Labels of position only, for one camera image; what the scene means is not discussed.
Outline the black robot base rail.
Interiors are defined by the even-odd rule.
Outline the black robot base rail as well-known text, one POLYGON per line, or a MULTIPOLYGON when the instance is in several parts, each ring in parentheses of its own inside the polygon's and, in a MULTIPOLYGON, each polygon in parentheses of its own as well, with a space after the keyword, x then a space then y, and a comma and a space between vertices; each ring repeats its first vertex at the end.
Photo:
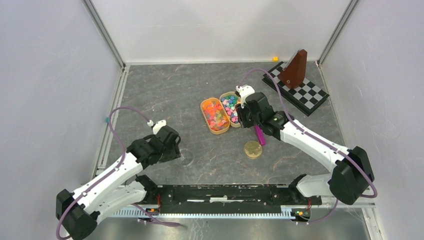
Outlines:
POLYGON ((157 205, 161 214, 277 214, 282 206, 320 206, 286 184, 207 184, 151 187, 141 205, 157 205))

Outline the clear plastic round jar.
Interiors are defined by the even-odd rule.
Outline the clear plastic round jar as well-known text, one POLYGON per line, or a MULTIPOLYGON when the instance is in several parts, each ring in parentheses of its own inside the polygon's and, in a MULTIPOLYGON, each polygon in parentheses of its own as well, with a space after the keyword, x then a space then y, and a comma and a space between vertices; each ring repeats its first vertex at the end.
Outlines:
POLYGON ((180 164, 183 167, 188 168, 194 163, 195 157, 194 157, 194 153, 191 150, 181 149, 180 154, 181 154, 181 156, 179 158, 180 164))

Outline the gold tin of star candies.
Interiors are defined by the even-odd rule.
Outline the gold tin of star candies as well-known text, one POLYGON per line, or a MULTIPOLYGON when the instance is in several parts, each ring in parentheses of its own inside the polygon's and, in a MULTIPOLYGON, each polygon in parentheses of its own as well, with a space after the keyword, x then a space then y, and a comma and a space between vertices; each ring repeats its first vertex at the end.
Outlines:
POLYGON ((236 110, 236 105, 241 103, 240 98, 234 91, 226 92, 218 98, 223 105, 223 108, 229 118, 230 125, 234 128, 241 127, 239 117, 236 110))

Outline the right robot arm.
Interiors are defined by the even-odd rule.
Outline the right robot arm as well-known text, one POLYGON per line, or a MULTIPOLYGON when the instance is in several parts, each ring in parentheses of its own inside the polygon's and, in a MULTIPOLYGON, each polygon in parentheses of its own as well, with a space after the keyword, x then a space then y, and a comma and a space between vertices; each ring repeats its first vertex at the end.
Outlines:
POLYGON ((366 151, 336 144, 309 130, 284 111, 275 111, 262 92, 244 90, 237 93, 240 103, 235 109, 242 128, 258 126, 265 135, 290 144, 318 161, 327 174, 298 176, 289 189, 289 199, 302 204, 309 197, 333 196, 353 205, 374 181, 366 151))

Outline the magenta plastic scoop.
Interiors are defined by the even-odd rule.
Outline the magenta plastic scoop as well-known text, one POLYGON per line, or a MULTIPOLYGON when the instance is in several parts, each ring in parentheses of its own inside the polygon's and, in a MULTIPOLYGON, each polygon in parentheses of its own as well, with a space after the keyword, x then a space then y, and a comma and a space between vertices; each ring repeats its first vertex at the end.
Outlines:
POLYGON ((258 125, 255 125, 254 130, 255 130, 255 134, 256 134, 256 137, 257 137, 259 144, 261 146, 266 145, 266 139, 265 139, 264 133, 261 130, 261 128, 258 125))

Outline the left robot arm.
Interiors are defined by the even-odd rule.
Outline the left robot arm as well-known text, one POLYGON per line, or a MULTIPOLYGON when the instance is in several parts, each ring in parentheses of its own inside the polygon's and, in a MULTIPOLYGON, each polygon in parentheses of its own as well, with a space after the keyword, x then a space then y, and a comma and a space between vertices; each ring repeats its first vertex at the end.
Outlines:
POLYGON ((100 175, 73 191, 60 191, 55 206, 59 221, 57 239, 83 240, 116 211, 141 201, 153 203, 157 190, 141 180, 122 189, 119 186, 149 166, 181 157, 180 142, 179 133, 164 120, 159 121, 153 125, 152 134, 134 140, 125 148, 121 158, 100 175), (61 228, 66 230, 67 236, 61 236, 61 228))

